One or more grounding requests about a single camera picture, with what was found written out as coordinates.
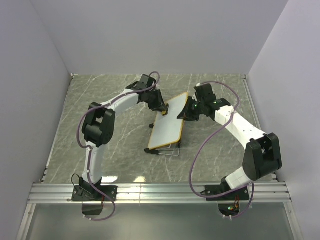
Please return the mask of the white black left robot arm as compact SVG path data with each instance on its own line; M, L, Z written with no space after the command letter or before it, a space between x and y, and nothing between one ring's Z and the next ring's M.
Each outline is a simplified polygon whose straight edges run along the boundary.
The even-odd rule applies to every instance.
M79 188L89 201L96 201L103 193L101 190L101 165L104 147L114 135L116 117L127 109L146 103L153 112L167 114L169 105L164 102L161 91L157 87L136 89L128 86L121 94L105 103L93 102L86 114L81 118L82 128L77 130L84 135L85 144L77 141L81 148L86 149L85 167L79 179Z

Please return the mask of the yellow-framed whiteboard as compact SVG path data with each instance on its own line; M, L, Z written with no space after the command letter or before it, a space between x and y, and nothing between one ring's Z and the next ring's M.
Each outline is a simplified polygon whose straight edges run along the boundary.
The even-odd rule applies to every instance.
M152 132L145 153L172 157L180 155L184 120L178 119L178 115L184 109L188 96L187 92L183 92L171 98L167 101L167 114L156 114L155 122L149 126Z

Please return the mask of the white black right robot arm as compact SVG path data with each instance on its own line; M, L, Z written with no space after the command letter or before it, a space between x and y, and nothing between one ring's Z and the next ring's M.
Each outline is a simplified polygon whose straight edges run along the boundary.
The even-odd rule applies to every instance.
M265 133L242 117L226 99L196 100L189 97L179 120L198 121L204 115L227 129L244 148L242 166L221 180L218 194L226 200L239 189L282 168L280 141L274 133Z

